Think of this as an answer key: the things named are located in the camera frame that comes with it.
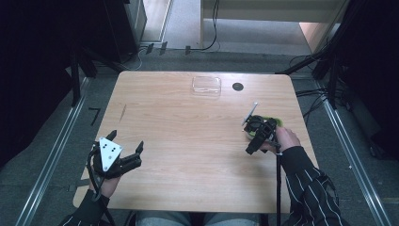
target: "table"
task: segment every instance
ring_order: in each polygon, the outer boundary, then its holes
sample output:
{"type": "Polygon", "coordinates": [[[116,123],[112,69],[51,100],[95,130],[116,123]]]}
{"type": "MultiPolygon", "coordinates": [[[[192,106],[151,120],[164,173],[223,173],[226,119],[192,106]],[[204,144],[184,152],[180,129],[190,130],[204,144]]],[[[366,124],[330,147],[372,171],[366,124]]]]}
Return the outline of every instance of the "table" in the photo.
{"type": "MultiPolygon", "coordinates": [[[[276,212],[276,157],[246,153],[241,122],[254,114],[280,118],[317,166],[291,79],[281,74],[123,72],[98,137],[118,130],[122,157],[144,140],[142,166],[125,174],[109,207],[200,212],[276,212]],[[218,77],[220,95],[198,95],[194,77],[218,77]],[[241,83],[236,91],[232,84],[241,83]]],[[[86,172],[82,179],[88,178],[86,172]]],[[[289,212],[282,180],[281,211],[289,212]]],[[[79,187],[78,206],[87,187],[79,187]]]]}
{"type": "MultiPolygon", "coordinates": [[[[220,0],[218,19],[300,22],[313,52],[326,44],[334,25],[346,11],[349,0],[220,0]]],[[[215,0],[200,0],[200,43],[203,20],[212,19],[215,0]]]]}

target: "leg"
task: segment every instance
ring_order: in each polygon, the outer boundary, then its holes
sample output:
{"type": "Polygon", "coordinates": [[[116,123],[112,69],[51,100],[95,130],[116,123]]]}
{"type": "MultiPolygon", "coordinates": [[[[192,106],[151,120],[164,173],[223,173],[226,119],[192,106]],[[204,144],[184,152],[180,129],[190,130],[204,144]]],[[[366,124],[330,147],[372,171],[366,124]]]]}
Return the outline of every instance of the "leg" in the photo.
{"type": "Polygon", "coordinates": [[[206,226],[259,226],[260,221],[259,214],[208,213],[203,223],[206,226]]]}
{"type": "Polygon", "coordinates": [[[138,211],[136,226],[190,226],[190,216],[175,211],[138,211]]]}

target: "black cloth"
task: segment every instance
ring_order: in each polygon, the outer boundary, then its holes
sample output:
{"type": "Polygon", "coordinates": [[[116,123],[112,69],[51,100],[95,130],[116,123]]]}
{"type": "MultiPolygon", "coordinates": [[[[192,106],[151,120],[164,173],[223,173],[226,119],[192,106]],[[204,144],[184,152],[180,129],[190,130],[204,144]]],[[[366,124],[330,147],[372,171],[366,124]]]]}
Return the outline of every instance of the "black cloth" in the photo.
{"type": "Polygon", "coordinates": [[[314,167],[302,147],[292,147],[283,152],[281,164],[286,173],[290,193],[288,225],[349,225],[341,218],[338,198],[328,192],[334,185],[328,176],[314,167]]]}
{"type": "Polygon", "coordinates": [[[86,192],[85,198],[82,200],[79,208],[72,214],[66,216],[62,222],[59,224],[60,226],[72,226],[72,225],[99,225],[101,217],[104,214],[104,210],[101,207],[100,202],[104,202],[104,205],[107,206],[109,203],[109,199],[102,195],[102,197],[94,202],[92,200],[94,195],[94,191],[88,189],[86,192]]]}

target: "wire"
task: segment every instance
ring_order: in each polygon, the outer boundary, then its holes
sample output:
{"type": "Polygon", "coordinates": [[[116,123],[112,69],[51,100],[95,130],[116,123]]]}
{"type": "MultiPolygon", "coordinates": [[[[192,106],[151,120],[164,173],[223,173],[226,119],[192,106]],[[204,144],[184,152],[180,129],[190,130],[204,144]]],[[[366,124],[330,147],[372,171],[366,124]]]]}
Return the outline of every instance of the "wire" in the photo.
{"type": "MultiPolygon", "coordinates": [[[[315,109],[320,107],[320,105],[325,100],[328,100],[328,90],[327,89],[301,90],[301,91],[297,91],[295,94],[296,94],[296,97],[317,95],[317,98],[311,104],[310,109],[302,115],[303,118],[305,119],[305,124],[308,126],[308,121],[309,121],[309,117],[310,117],[311,113],[315,109]]],[[[340,105],[341,106],[346,106],[346,104],[343,102],[344,101],[345,90],[336,89],[336,94],[338,94],[338,96],[336,95],[336,96],[334,96],[334,98],[338,98],[340,100],[340,105]]]]}
{"type": "Polygon", "coordinates": [[[134,69],[131,69],[131,68],[128,68],[128,67],[126,67],[125,65],[123,65],[123,64],[119,64],[122,68],[124,68],[124,69],[126,69],[126,70],[128,70],[128,71],[137,71],[138,69],[140,69],[141,68],[141,66],[143,65],[143,60],[141,59],[141,56],[140,56],[140,54],[141,54],[141,52],[143,52],[144,50],[146,50],[147,48],[144,48],[144,49],[142,49],[142,50],[140,50],[139,52],[138,52],[138,54],[137,54],[137,57],[138,57],[138,60],[139,60],[139,65],[138,65],[138,67],[136,67],[136,68],[134,68],[134,69]]]}
{"type": "MultiPolygon", "coordinates": [[[[217,51],[220,50],[220,43],[219,43],[219,41],[217,40],[217,29],[216,29],[217,15],[218,15],[218,12],[219,12],[219,2],[220,2],[220,0],[215,0],[214,11],[213,11],[213,14],[212,14],[212,21],[213,21],[213,23],[214,23],[214,31],[215,31],[214,40],[213,40],[212,43],[211,43],[208,47],[206,47],[206,48],[202,48],[202,49],[190,49],[190,51],[193,51],[193,52],[214,53],[214,52],[217,52],[217,51]],[[215,50],[215,51],[206,51],[206,50],[210,49],[212,46],[214,46],[215,42],[217,42],[217,44],[218,44],[217,50],[215,50]]],[[[167,48],[167,50],[185,51],[185,49],[178,49],[178,48],[167,48]]]]}
{"type": "MultiPolygon", "coordinates": [[[[331,44],[331,41],[329,41],[329,40],[327,39],[326,44],[319,50],[319,52],[322,51],[322,50],[324,50],[325,48],[327,48],[330,44],[331,44]]],[[[292,67],[291,64],[293,63],[293,61],[294,61],[295,59],[299,58],[299,57],[305,57],[304,59],[310,57],[314,62],[323,62],[323,61],[327,61],[327,59],[317,59],[317,58],[314,58],[314,57],[313,57],[313,54],[311,54],[311,55],[301,55],[301,56],[295,56],[294,58],[292,58],[292,59],[290,60],[290,62],[288,63],[288,66],[291,68],[291,67],[292,67]]],[[[309,66],[309,64],[306,65],[306,66],[307,66],[309,69],[311,69],[312,71],[314,70],[313,68],[311,68],[311,67],[309,66]]]]}

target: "clear plastic container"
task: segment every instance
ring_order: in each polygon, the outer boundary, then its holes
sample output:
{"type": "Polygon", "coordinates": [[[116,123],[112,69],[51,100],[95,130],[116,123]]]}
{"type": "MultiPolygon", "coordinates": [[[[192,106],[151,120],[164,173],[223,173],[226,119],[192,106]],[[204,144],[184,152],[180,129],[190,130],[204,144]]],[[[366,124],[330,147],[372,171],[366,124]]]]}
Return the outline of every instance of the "clear plastic container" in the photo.
{"type": "Polygon", "coordinates": [[[195,95],[220,96],[221,79],[218,77],[193,77],[192,92],[195,95]]]}

